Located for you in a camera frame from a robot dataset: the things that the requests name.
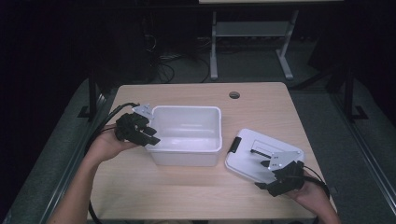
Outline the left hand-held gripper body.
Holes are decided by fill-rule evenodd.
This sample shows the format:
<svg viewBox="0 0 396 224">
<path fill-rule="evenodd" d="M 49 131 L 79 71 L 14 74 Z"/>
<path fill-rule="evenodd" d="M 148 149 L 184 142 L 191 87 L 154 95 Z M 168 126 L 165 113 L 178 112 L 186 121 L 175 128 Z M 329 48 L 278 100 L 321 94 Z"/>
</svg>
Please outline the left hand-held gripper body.
<svg viewBox="0 0 396 224">
<path fill-rule="evenodd" d="M 153 119 L 149 105 L 134 105 L 132 113 L 125 113 L 116 120 L 116 137 L 123 141 L 127 140 L 142 146 L 144 137 L 154 137 L 143 133 L 149 127 L 149 121 Z"/>
</svg>

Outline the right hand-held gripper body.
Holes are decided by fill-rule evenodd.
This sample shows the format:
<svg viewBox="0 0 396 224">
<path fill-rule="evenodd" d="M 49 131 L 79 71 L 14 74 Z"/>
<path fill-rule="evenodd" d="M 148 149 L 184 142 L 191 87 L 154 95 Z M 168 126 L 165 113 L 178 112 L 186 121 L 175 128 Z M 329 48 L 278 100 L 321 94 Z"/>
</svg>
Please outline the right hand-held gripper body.
<svg viewBox="0 0 396 224">
<path fill-rule="evenodd" d="M 272 196 L 278 196 L 291 190 L 300 189 L 304 184 L 304 163 L 299 160 L 301 152 L 276 152 L 272 155 L 268 170 L 275 180 L 267 185 Z"/>
</svg>

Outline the white box lid black latches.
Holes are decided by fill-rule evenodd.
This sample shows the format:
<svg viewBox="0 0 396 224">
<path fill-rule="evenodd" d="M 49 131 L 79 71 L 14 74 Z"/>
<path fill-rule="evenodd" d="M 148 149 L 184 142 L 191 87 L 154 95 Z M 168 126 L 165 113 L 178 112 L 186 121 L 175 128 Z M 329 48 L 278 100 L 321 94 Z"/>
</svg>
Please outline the white box lid black latches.
<svg viewBox="0 0 396 224">
<path fill-rule="evenodd" d="M 261 161 L 269 161 L 276 152 L 299 151 L 299 160 L 304 162 L 304 152 L 288 143 L 268 135 L 242 129 L 235 137 L 230 147 L 225 165 L 251 182 L 269 184 L 275 180 L 275 175 Z"/>
</svg>

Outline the white plastic storage box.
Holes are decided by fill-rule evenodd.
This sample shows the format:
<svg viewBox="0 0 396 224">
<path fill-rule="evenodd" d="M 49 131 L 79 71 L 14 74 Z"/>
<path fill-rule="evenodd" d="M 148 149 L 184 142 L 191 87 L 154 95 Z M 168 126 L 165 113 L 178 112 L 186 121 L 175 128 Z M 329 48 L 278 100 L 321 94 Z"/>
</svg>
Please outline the white plastic storage box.
<svg viewBox="0 0 396 224">
<path fill-rule="evenodd" d="M 158 165 L 215 166 L 222 149 L 216 106 L 158 105 L 150 127 L 160 142 L 146 149 Z"/>
</svg>

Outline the person's right hand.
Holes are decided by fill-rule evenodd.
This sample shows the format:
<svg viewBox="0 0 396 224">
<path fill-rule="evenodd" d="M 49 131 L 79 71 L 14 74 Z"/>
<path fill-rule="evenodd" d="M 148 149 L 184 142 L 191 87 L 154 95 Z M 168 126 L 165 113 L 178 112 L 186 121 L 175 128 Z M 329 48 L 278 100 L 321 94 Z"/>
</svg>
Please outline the person's right hand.
<svg viewBox="0 0 396 224">
<path fill-rule="evenodd" d="M 305 181 L 300 189 L 291 190 L 286 195 L 317 216 L 332 208 L 324 189 L 311 181 Z"/>
</svg>

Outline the person's left hand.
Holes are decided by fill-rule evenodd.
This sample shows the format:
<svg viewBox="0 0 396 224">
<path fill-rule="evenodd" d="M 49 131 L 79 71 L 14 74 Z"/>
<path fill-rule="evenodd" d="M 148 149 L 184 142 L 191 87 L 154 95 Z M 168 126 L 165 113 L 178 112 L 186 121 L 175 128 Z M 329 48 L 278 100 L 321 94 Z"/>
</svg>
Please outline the person's left hand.
<svg viewBox="0 0 396 224">
<path fill-rule="evenodd" d="M 121 141 L 115 135 L 116 125 L 106 125 L 94 139 L 84 157 L 90 165 L 99 165 L 103 161 L 115 158 L 122 151 L 136 147 L 136 144 Z"/>
</svg>

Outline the black metal post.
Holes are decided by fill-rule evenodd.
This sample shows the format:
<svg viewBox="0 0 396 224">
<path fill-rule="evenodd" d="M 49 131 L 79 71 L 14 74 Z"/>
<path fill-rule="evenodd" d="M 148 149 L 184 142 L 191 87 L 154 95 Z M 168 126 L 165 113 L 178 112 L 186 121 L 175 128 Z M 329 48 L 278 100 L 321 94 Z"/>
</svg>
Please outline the black metal post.
<svg viewBox="0 0 396 224">
<path fill-rule="evenodd" d="M 89 121 L 92 121 L 97 111 L 97 92 L 95 73 L 93 70 L 89 73 Z"/>
</svg>

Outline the aluminium floor rail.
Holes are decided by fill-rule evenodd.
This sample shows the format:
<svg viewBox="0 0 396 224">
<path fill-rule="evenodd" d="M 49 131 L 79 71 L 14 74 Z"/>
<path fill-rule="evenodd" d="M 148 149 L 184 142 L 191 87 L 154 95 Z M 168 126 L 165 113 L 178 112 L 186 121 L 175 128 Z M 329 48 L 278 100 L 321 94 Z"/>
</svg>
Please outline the aluminium floor rail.
<svg viewBox="0 0 396 224">
<path fill-rule="evenodd" d="M 97 114 L 92 120 L 79 115 L 80 109 L 88 102 L 82 91 L 78 91 L 70 101 L 60 119 L 59 126 L 50 139 L 49 154 L 45 159 L 45 168 L 52 174 L 54 186 L 49 202 L 39 224 L 46 224 L 58 202 L 62 199 L 69 183 L 79 167 L 88 140 L 98 125 L 110 111 L 117 91 L 100 94 L 97 99 Z"/>
<path fill-rule="evenodd" d="M 396 216 L 396 188 L 394 188 L 389 182 L 388 177 L 377 162 L 371 148 L 361 134 L 358 126 L 356 125 L 356 119 L 353 115 L 349 116 L 344 109 L 344 102 L 337 95 L 331 94 L 330 98 L 337 111 L 340 113 L 341 118 L 347 128 L 349 129 L 353 139 L 356 141 L 359 150 L 362 154 L 363 160 L 366 163 L 375 183 L 378 185 L 384 199 L 389 205 L 393 215 Z"/>
</svg>

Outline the grey metal table frame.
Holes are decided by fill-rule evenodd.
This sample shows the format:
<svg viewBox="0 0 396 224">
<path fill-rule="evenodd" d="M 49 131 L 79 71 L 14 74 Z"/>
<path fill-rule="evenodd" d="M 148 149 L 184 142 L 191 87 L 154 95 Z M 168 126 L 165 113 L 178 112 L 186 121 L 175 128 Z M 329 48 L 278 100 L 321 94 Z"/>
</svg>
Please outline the grey metal table frame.
<svg viewBox="0 0 396 224">
<path fill-rule="evenodd" d="M 217 60 L 217 39 L 219 37 L 283 37 L 284 43 L 276 50 L 276 57 L 286 80 L 293 80 L 286 53 L 299 15 L 291 13 L 288 21 L 218 21 L 217 12 L 212 13 L 211 50 L 209 55 L 210 78 L 219 77 Z"/>
</svg>

